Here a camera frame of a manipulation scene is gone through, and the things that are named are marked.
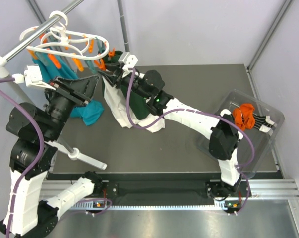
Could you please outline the white clip hanger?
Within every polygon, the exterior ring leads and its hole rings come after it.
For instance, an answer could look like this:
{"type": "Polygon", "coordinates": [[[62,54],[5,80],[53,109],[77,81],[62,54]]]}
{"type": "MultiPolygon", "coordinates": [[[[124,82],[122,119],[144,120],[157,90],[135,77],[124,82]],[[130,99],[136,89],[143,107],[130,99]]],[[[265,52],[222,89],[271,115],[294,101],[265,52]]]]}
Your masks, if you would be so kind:
{"type": "Polygon", "coordinates": [[[42,54],[46,54],[58,69],[61,63],[57,56],[60,56],[72,59],[79,71],[83,70],[83,62],[89,68],[96,66],[104,71],[104,59],[115,55],[115,49],[110,47],[108,40],[99,35],[68,30],[68,17],[61,11],[51,12],[49,18],[54,16],[61,20],[40,34],[38,44],[26,47],[32,57],[39,59],[42,54]]]}

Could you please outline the black white striped sock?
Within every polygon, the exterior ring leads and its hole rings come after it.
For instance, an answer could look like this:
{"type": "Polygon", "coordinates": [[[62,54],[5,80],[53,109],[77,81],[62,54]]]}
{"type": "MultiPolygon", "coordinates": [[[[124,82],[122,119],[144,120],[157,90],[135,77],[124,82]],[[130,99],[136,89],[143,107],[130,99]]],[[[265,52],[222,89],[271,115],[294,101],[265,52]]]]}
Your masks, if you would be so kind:
{"type": "Polygon", "coordinates": [[[232,112],[229,111],[228,109],[223,109],[223,110],[221,110],[221,112],[220,112],[220,116],[221,116],[221,117],[224,117],[224,115],[231,115],[231,114],[232,114],[232,112]]]}

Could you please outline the white and green shirt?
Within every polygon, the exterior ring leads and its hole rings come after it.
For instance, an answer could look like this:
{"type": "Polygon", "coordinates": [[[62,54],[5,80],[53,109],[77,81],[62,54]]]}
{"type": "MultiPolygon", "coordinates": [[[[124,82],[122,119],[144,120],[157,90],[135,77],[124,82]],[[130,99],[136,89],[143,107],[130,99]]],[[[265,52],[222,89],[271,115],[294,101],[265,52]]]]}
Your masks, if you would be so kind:
{"type": "MultiPolygon", "coordinates": [[[[105,63],[105,65],[119,64],[118,60],[123,53],[124,52],[121,52],[116,60],[111,60],[105,63]]],[[[104,99],[121,127],[137,127],[151,133],[158,132],[165,128],[164,109],[148,109],[146,100],[132,92],[132,80],[135,76],[143,78],[145,74],[140,73],[138,69],[132,69],[133,68],[129,71],[124,71],[120,86],[111,86],[105,78],[102,77],[104,99]]],[[[173,98],[172,95],[166,93],[166,108],[167,103],[173,98]]]]}

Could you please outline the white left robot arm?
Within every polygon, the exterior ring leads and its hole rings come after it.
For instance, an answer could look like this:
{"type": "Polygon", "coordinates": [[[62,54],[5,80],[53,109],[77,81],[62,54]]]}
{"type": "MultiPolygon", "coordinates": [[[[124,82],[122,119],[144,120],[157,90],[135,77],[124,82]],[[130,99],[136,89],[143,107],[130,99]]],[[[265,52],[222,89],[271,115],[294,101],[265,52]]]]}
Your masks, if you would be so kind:
{"type": "Polygon", "coordinates": [[[56,77],[45,87],[48,100],[44,110],[27,102],[13,102],[6,130],[17,136],[10,154],[11,191],[6,217],[0,232],[17,238],[43,238],[56,226],[63,214],[87,196],[103,191],[101,177],[85,172],[59,195],[40,200],[40,192],[57,148],[56,141],[72,110],[92,100],[98,75],[70,80],[56,77]]]}

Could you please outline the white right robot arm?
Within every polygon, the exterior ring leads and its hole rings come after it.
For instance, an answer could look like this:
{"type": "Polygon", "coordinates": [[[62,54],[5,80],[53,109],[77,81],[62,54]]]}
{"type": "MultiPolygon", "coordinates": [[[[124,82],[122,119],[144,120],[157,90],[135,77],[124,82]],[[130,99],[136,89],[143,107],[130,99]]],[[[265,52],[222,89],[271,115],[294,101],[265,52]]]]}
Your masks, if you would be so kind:
{"type": "Polygon", "coordinates": [[[106,102],[112,109],[119,107],[117,89],[121,86],[127,87],[123,110],[131,126],[149,129],[161,119],[168,119],[183,124],[208,139],[209,152],[218,160],[221,169],[223,193],[234,196],[239,192],[241,172],[238,169],[237,146],[243,138],[243,132],[231,121],[233,116],[228,110],[224,110],[220,116],[217,116],[183,104],[163,91],[165,83],[155,70],[142,74],[135,68],[129,68],[127,71],[117,68],[111,75],[103,71],[100,75],[105,87],[110,87],[113,91],[112,94],[105,96],[106,102]],[[132,120],[131,114],[134,113],[130,108],[132,92],[146,100],[146,108],[152,118],[150,124],[141,126],[132,120]]]}

